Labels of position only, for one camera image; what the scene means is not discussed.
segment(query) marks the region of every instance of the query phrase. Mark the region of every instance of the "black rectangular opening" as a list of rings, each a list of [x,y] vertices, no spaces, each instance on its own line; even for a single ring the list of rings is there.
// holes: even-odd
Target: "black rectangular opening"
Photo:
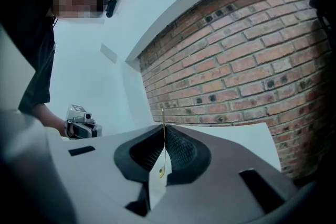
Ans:
[[[88,153],[90,151],[96,150],[93,146],[85,146],[80,148],[75,148],[73,150],[69,150],[71,156],[77,156],[80,154]]]
[[[239,174],[266,214],[285,202],[254,169]]]

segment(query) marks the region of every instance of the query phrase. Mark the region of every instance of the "red brick wall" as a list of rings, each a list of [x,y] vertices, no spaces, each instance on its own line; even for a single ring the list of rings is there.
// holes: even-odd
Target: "red brick wall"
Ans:
[[[325,149],[326,38],[309,0],[203,0],[139,56],[153,118],[266,122],[284,173],[306,175]]]

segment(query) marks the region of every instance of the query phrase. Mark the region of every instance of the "black slot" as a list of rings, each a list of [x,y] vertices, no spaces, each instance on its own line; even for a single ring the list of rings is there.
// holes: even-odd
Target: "black slot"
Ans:
[[[69,150],[71,156],[77,156],[80,154],[88,153],[90,151],[96,150],[93,146],[85,146],[80,148],[75,148],[73,150]]]
[[[266,214],[285,202],[254,169],[239,174]]]

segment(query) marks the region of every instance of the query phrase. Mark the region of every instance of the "person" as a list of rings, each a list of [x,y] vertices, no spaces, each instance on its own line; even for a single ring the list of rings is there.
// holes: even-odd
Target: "person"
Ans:
[[[65,134],[65,121],[47,107],[55,53],[56,18],[99,17],[108,0],[1,0],[0,20],[14,44],[35,69],[19,109],[44,126]]]

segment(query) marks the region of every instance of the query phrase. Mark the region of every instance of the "gray device surface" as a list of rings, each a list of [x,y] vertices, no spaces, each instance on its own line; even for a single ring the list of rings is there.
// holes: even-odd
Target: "gray device surface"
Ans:
[[[167,186],[158,205],[141,217],[125,208],[142,184],[127,180],[114,163],[116,149],[157,125],[118,135],[63,142],[35,118],[1,112],[2,158],[28,188],[34,204],[59,223],[246,223],[267,214],[240,173],[254,169],[288,201],[292,181],[241,145],[174,126],[211,152],[205,172],[190,184]],[[24,166],[32,167],[29,173]]]

